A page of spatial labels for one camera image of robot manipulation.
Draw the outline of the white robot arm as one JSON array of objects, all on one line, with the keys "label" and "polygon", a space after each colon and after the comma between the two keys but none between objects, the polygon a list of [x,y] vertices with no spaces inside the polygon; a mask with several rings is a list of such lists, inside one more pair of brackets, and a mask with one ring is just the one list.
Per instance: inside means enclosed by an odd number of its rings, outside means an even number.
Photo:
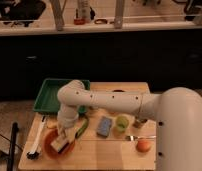
[{"label": "white robot arm", "polygon": [[202,97],[176,87],[161,94],[87,90],[72,80],[58,91],[58,122],[72,128],[80,106],[94,106],[156,122],[156,171],[202,171]]}]

